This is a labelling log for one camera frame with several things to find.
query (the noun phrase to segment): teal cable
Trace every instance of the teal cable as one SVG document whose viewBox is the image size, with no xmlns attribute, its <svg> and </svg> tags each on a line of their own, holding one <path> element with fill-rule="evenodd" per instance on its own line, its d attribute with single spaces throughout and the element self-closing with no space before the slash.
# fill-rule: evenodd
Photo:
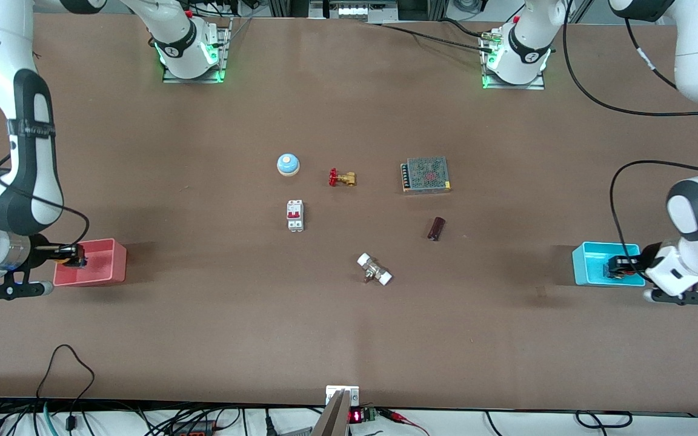
<svg viewBox="0 0 698 436">
<path fill-rule="evenodd" d="M 52 420 L 50 420 L 50 413 L 47 412 L 47 401 L 45 401 L 45 405 L 42 406 L 42 415 L 44 415 L 45 417 L 45 420 L 47 422 L 47 429 L 50 430 L 52 436 L 58 436 L 56 428 L 53 427 L 53 422 Z"/>
</svg>

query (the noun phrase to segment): brown table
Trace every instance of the brown table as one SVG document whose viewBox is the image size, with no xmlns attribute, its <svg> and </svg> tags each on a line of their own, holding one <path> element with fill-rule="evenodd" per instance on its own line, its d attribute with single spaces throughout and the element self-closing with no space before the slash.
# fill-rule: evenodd
<svg viewBox="0 0 698 436">
<path fill-rule="evenodd" d="M 474 52 L 351 21 L 255 19 L 217 86 L 160 83 L 133 16 L 37 16 L 36 28 L 66 204 L 90 216 L 88 239 L 114 237 L 130 259 L 120 286 L 0 302 L 0 395 L 33 395 L 66 342 L 98 375 L 90 397 L 316 404 L 346 383 L 394 406 L 698 412 L 698 307 L 575 287 L 568 260 L 584 240 L 616 239 L 618 166 L 698 165 L 698 118 L 599 108 L 561 52 L 546 91 L 483 90 Z M 637 37 L 671 71 L 674 29 Z M 608 102 L 698 108 L 622 27 L 572 27 L 571 52 Z M 296 177 L 276 171 L 283 152 L 300 157 Z M 441 154 L 452 193 L 403 196 L 399 164 Z M 357 186 L 330 188 L 332 167 Z M 630 241 L 675 234 L 665 195 L 691 174 L 626 173 Z M 307 204 L 302 234 L 285 227 L 289 199 Z M 448 223 L 433 243 L 436 215 Z M 80 229 L 65 214 L 46 234 Z M 362 283 L 364 251 L 391 285 Z M 87 382 L 69 354 L 51 377 L 44 395 Z"/>
</svg>

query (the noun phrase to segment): blue bin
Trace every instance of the blue bin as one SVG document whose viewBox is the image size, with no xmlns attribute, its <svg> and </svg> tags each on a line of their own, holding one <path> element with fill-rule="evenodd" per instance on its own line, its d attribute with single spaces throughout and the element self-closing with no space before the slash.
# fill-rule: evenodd
<svg viewBox="0 0 698 436">
<path fill-rule="evenodd" d="M 629 255 L 640 254 L 640 246 L 628 243 Z M 624 254 L 620 243 L 615 242 L 584 242 L 573 251 L 573 270 L 576 274 L 576 284 L 585 286 L 645 286 L 645 279 L 634 274 L 622 279 L 611 279 L 605 276 L 605 265 L 610 257 Z"/>
</svg>

